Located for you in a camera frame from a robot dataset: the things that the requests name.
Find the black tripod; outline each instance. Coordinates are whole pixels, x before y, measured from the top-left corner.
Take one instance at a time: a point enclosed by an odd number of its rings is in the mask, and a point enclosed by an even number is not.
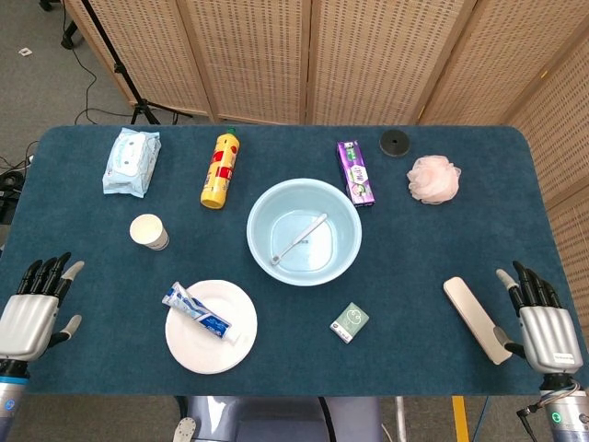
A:
[[[90,4],[89,0],[82,0],[82,5],[84,5],[86,12],[88,13],[90,18],[92,19],[92,23],[94,23],[94,26],[96,27],[98,33],[100,34],[100,37],[104,41],[104,44],[106,44],[107,48],[109,49],[110,56],[114,60],[114,72],[122,75],[122,77],[125,80],[125,83],[127,83],[127,86],[129,87],[129,89],[133,93],[135,101],[137,101],[137,104],[135,104],[134,109],[133,109],[133,117],[131,118],[131,124],[135,124],[135,122],[137,121],[137,117],[140,114],[145,115],[145,118],[149,121],[150,124],[159,124],[159,120],[156,118],[156,116],[153,114],[153,112],[151,112],[151,109],[149,108],[150,106],[153,106],[153,107],[159,108],[159,109],[163,109],[164,111],[172,112],[176,115],[176,117],[178,115],[183,115],[185,117],[192,118],[192,115],[190,115],[189,113],[181,112],[181,111],[175,110],[175,109],[171,109],[166,106],[162,106],[161,104],[152,103],[151,101],[144,99],[141,96],[141,94],[137,90],[137,87],[135,86],[134,82],[131,80],[129,73],[127,72],[127,68],[122,63],[121,58],[119,58],[119,55],[117,54],[117,52],[114,49],[114,46],[112,46],[112,42],[110,41],[109,36],[107,35],[104,28],[102,28],[102,24],[100,23],[100,20],[98,20],[98,16],[96,15],[96,12],[94,12],[94,8]]]

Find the yellow bottle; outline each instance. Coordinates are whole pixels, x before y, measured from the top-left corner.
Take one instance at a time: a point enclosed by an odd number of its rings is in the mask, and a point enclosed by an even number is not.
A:
[[[201,204],[209,209],[220,209],[225,205],[229,181],[236,164],[239,140],[236,130],[229,128],[227,134],[220,135],[214,146],[211,166],[206,173],[206,180],[202,187]]]

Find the robotic hand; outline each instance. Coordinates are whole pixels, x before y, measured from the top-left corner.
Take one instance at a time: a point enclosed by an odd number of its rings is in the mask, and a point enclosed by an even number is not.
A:
[[[514,343],[499,327],[494,332],[505,350],[524,358],[544,375],[541,398],[517,412],[526,432],[536,437],[526,417],[545,408],[555,441],[589,441],[589,398],[572,378],[583,366],[571,315],[550,283],[514,262],[519,284],[504,270],[497,276],[507,288],[519,318],[524,344]]]
[[[81,316],[75,315],[61,331],[52,332],[70,284],[84,267],[84,262],[78,261],[62,274],[70,256],[66,252],[59,259],[32,263],[0,318],[0,442],[8,438],[29,381],[29,362],[39,359],[48,348],[69,340],[82,321]]]

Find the red label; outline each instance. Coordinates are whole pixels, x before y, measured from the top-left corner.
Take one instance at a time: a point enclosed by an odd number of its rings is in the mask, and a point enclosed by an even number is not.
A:
[[[223,150],[217,150],[213,153],[213,157],[211,158],[211,164],[216,163],[217,161],[221,161],[223,159]]]
[[[219,169],[217,169],[217,171],[214,175],[215,175],[215,177],[227,178],[228,180],[231,180],[231,175],[233,175],[233,169],[219,168]]]

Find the black puck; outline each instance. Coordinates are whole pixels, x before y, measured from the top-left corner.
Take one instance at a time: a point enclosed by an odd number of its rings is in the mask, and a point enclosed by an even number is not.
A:
[[[391,157],[402,157],[409,152],[409,137],[401,131],[386,131],[380,137],[380,148]]]

